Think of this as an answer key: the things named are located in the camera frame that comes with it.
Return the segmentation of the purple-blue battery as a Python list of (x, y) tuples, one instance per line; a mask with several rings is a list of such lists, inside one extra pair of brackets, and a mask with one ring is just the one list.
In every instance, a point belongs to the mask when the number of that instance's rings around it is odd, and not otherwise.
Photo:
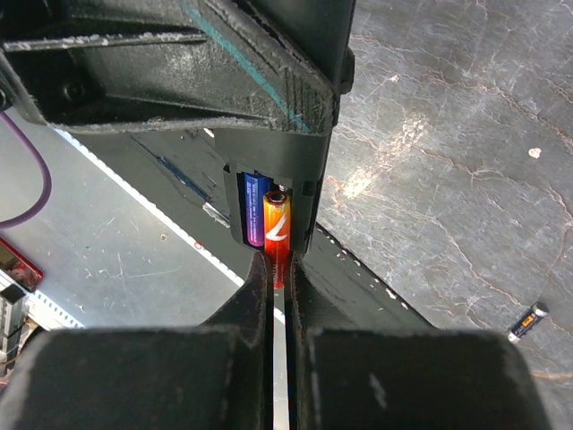
[(250, 245), (264, 246), (263, 198), (272, 188), (271, 180), (259, 173), (244, 173), (246, 237)]

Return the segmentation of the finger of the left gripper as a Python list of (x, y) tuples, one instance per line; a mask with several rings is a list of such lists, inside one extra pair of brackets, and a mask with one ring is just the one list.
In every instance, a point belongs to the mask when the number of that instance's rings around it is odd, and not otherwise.
[(27, 120), (72, 133), (324, 135), (336, 107), (253, 1), (4, 1), (1, 85)]

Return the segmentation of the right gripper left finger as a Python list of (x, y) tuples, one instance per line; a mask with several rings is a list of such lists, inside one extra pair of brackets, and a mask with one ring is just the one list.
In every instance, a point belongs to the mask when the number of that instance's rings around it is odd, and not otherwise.
[(205, 322), (38, 336), (1, 396), (4, 429), (270, 429), (272, 275), (255, 254), (244, 284)]

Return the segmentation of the black remote control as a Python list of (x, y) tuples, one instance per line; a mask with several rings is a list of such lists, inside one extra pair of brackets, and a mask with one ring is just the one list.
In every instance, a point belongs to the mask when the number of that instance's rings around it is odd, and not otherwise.
[(324, 135), (311, 136), (268, 130), (218, 129), (215, 144), (225, 165), (225, 188), (231, 232), (240, 244), (249, 243), (244, 176), (259, 172), (292, 192), (291, 246), (305, 254), (312, 241), (326, 158), (340, 97), (354, 83), (355, 57), (348, 45), (355, 4), (352, 1), (241, 1), (259, 25), (286, 37), (309, 59), (334, 92), (334, 108)]

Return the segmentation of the orange-red battery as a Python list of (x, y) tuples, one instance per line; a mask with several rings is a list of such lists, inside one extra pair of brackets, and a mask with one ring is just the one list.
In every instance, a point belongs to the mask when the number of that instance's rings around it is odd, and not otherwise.
[(269, 257), (274, 289), (285, 287), (291, 257), (291, 199), (285, 191), (269, 191), (263, 197), (264, 251)]

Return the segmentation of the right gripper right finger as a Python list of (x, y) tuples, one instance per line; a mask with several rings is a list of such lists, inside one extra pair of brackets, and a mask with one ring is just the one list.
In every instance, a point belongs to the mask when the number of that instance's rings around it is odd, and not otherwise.
[(525, 359), (483, 330), (369, 330), (317, 318), (293, 257), (285, 284), (294, 429), (547, 429)]

